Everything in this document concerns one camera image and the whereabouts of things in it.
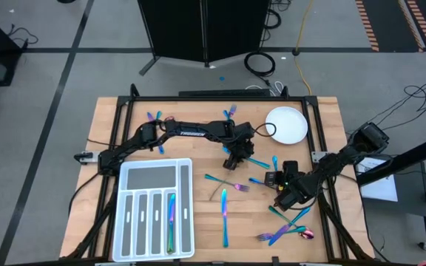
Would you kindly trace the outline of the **white round plate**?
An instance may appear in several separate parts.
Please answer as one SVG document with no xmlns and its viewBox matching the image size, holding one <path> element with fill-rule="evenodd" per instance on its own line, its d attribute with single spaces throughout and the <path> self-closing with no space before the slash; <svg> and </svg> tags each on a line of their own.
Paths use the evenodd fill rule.
<svg viewBox="0 0 426 266">
<path fill-rule="evenodd" d="M 301 142 L 308 133 L 308 122 L 295 108 L 280 106 L 266 117 L 266 131 L 279 143 L 291 145 Z"/>
</svg>

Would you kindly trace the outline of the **white plastic cutlery tray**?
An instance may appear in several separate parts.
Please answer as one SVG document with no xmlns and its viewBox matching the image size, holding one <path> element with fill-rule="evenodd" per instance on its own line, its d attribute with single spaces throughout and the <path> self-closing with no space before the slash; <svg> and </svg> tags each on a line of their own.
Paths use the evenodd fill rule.
<svg viewBox="0 0 426 266">
<path fill-rule="evenodd" d="M 183 259 L 195 253 L 192 161 L 189 158 L 121 164 L 112 260 Z M 168 254 L 169 198 L 175 194 L 175 252 Z"/>
</svg>

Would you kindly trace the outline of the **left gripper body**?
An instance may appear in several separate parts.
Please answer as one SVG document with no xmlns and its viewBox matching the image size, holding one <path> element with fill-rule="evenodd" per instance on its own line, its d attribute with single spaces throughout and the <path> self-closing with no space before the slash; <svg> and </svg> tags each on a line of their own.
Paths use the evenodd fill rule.
<svg viewBox="0 0 426 266">
<path fill-rule="evenodd" d="M 227 143 L 227 149 L 231 156 L 237 160 L 238 156 L 244 159 L 250 158 L 254 153 L 254 144 L 251 139 L 254 136 L 254 129 L 250 123 L 241 123 L 233 128 L 234 136 Z"/>
</svg>

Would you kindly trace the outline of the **black folding screen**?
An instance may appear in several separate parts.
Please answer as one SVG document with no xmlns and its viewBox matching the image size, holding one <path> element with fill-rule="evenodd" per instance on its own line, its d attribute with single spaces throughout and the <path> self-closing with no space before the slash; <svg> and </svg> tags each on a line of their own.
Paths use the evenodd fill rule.
<svg viewBox="0 0 426 266">
<path fill-rule="evenodd" d="M 138 0 L 155 57 L 208 66 L 257 51 L 271 0 Z"/>
</svg>

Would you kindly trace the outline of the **white paper sheet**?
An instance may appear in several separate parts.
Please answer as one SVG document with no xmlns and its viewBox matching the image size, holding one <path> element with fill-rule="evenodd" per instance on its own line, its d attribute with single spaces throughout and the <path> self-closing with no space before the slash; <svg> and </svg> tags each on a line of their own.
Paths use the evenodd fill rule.
<svg viewBox="0 0 426 266">
<path fill-rule="evenodd" d="M 372 168 L 375 168 L 385 161 L 366 157 L 360 163 L 355 166 L 356 174 L 360 175 L 367 171 L 370 171 Z M 388 202 L 398 202 L 396 182 L 393 175 L 387 176 L 380 180 L 374 181 L 373 183 L 368 183 L 360 187 L 361 195 L 367 199 L 374 200 L 384 200 Z"/>
</svg>

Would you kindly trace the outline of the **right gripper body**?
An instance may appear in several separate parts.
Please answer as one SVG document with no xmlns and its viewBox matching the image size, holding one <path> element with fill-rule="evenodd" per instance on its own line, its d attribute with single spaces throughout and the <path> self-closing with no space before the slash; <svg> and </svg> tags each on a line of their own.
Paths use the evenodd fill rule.
<svg viewBox="0 0 426 266">
<path fill-rule="evenodd" d="M 303 204 L 305 202 L 305 197 L 298 186 L 299 178 L 298 162 L 284 161 L 283 169 L 275 173 L 274 183 L 277 185 L 275 206 L 280 209 L 289 209 L 297 203 Z"/>
</svg>

